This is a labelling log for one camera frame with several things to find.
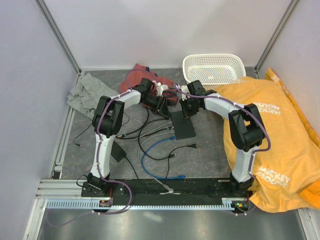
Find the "black network switch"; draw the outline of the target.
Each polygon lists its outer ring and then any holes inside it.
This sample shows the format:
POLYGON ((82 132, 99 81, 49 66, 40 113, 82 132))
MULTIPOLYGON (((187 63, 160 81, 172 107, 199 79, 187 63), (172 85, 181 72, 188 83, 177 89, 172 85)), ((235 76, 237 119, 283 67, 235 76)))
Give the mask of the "black network switch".
POLYGON ((184 140, 196 136, 191 119, 183 118, 182 111, 175 111, 170 114, 175 138, 177 140, 184 140))

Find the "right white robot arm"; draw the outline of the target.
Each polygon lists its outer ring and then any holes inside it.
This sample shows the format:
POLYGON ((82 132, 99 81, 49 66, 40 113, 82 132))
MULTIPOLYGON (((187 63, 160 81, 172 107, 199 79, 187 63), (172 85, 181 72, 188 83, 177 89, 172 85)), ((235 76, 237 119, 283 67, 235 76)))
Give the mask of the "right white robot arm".
POLYGON ((235 197, 242 196, 254 180, 252 171, 256 153, 263 139, 269 138, 258 107, 253 103, 238 104, 214 90, 205 90, 198 80, 182 86, 175 84, 175 89, 181 93, 179 102, 184 118, 190 118, 203 109, 228 121, 230 138, 236 147, 229 191, 235 197))

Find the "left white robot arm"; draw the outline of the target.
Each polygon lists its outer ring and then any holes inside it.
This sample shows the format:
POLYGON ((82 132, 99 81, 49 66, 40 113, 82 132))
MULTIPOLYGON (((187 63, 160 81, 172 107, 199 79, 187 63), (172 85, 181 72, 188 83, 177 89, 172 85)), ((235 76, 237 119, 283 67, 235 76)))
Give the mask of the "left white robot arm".
POLYGON ((94 163, 87 176, 87 183, 99 197, 106 196, 110 185, 106 182, 110 175, 111 151, 116 135, 122 127, 124 110, 143 104, 166 119, 170 117, 167 97, 154 93, 160 83, 142 78, 140 84, 114 96, 101 96, 92 119, 96 147, 94 163))

